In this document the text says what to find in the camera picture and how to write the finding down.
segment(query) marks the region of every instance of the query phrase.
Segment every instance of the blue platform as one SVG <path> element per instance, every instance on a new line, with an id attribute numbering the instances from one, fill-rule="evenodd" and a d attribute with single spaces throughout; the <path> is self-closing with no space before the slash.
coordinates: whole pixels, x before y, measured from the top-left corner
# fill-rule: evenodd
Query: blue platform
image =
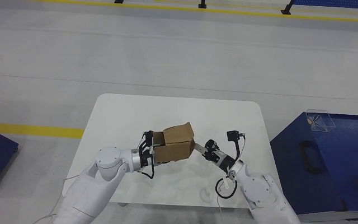
<path id="1" fill-rule="evenodd" d="M 305 6 L 358 8 L 358 0 L 295 0 L 294 4 Z"/>
<path id="2" fill-rule="evenodd" d="M 305 113 L 271 141 L 282 189 L 297 214 L 358 211 L 358 116 L 331 114 L 311 130 Z"/>
<path id="3" fill-rule="evenodd" d="M 0 135 L 0 172 L 5 168 L 11 156 L 17 151 L 18 144 Z"/>

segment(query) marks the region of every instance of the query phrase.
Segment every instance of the brown cardboard box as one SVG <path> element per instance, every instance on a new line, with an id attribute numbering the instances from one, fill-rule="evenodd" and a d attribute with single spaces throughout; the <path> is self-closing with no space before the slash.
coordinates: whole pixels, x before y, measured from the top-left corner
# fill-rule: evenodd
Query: brown cardboard box
<path id="1" fill-rule="evenodd" d="M 189 158 L 195 145 L 190 122 L 164 129 L 162 132 L 153 132 L 153 143 L 157 162 Z"/>

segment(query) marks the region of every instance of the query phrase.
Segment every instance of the gray floor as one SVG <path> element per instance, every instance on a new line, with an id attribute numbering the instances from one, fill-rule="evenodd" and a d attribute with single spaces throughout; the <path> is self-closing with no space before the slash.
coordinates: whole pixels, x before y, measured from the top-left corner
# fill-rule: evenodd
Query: gray floor
<path id="1" fill-rule="evenodd" d="M 358 113 L 357 23 L 0 6 L 0 123 L 85 128 L 103 93 L 255 101 L 270 139 L 309 108 Z M 9 137 L 21 149 L 0 182 L 1 223 L 32 223 L 54 206 L 79 140 Z M 238 216 L 249 218 L 224 210 L 223 222 Z M 110 204 L 96 223 L 159 219 L 221 223 L 217 209 L 133 204 Z"/>

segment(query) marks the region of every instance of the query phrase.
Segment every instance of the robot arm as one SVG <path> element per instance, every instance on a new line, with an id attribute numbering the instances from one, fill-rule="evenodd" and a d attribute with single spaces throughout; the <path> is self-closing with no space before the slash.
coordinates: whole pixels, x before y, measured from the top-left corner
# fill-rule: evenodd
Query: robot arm
<path id="1" fill-rule="evenodd" d="M 155 156 L 153 156 L 152 132 L 145 132 L 143 136 L 145 136 L 145 141 L 134 150 L 119 150 L 116 147 L 101 149 L 96 160 L 77 177 L 68 189 L 54 223 L 91 223 L 105 209 L 126 172 L 140 172 L 142 167 L 151 165 L 152 175 L 149 176 L 143 172 L 142 174 L 152 179 L 154 166 L 160 164 L 155 162 Z M 235 142 L 238 153 L 240 136 L 244 137 L 237 131 L 228 132 L 228 140 Z M 196 144 L 195 149 L 205 159 L 223 170 L 227 178 L 235 181 L 236 184 L 239 183 L 240 191 L 258 224 L 300 223 L 270 174 L 251 174 L 247 165 L 239 160 L 239 154 L 233 159 L 222 152 L 213 140 L 209 140 L 205 147 Z M 105 181 L 95 179 L 98 171 Z"/>
<path id="2" fill-rule="evenodd" d="M 239 135 L 237 135 L 237 139 L 230 139 L 228 132 L 228 139 L 233 142 L 238 141 Z M 226 173 L 227 178 L 239 183 L 239 188 L 246 200 L 247 207 L 258 224 L 301 223 L 278 187 L 275 179 L 270 174 L 251 174 L 243 161 L 238 160 L 238 157 L 235 160 L 222 152 L 213 140 L 209 140 L 205 147 L 195 144 L 195 149 L 199 151 L 205 159 L 213 162 L 222 169 Z M 221 180 L 222 179 L 217 182 L 215 187 L 217 193 L 217 187 Z M 222 198 L 229 198 L 233 194 L 228 197 L 224 197 L 219 193 L 218 195 Z"/>

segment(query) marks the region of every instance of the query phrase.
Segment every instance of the transparent container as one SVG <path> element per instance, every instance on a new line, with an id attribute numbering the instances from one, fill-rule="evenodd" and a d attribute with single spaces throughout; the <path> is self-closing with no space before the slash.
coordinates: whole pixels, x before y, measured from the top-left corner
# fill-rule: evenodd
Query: transparent container
<path id="1" fill-rule="evenodd" d="M 306 111 L 306 117 L 312 131 L 329 132 L 336 127 L 326 110 L 308 109 Z"/>

